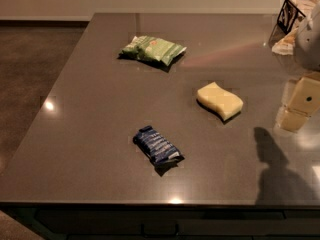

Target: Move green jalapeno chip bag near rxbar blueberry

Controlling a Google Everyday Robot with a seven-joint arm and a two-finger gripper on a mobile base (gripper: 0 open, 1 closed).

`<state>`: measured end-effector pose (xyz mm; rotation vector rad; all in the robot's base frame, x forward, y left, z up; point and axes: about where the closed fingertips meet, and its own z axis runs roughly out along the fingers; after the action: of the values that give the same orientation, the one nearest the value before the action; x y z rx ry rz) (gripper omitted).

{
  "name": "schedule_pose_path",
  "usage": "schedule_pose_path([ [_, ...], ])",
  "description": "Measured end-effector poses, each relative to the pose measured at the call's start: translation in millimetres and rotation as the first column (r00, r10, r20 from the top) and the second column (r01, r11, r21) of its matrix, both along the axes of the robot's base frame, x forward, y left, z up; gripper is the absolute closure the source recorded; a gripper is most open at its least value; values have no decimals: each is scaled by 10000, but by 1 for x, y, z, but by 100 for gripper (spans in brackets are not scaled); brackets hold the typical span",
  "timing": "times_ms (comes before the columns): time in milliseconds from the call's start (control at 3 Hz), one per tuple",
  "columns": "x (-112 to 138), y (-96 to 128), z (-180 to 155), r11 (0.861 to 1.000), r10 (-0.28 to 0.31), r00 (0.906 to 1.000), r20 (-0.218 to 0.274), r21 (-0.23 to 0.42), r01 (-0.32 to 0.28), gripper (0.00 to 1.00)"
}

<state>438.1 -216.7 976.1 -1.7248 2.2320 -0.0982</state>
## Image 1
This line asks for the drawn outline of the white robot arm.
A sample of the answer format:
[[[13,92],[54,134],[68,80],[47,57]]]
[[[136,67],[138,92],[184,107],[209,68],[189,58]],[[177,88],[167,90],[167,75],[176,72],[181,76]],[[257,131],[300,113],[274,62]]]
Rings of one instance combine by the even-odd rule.
[[[291,52],[295,62],[309,70],[299,79],[290,79],[285,85],[282,106],[277,115],[277,125],[290,132],[297,132],[320,109],[320,3],[307,14],[299,8],[304,18],[295,29],[282,38],[282,45]]]

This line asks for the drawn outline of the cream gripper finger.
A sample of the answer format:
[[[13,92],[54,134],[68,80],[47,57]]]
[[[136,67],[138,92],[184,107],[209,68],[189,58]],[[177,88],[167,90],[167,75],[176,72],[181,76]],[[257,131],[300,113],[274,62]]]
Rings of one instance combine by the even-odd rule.
[[[320,109],[320,78],[303,76],[290,79],[284,88],[282,106],[278,112],[278,126],[297,132]]]

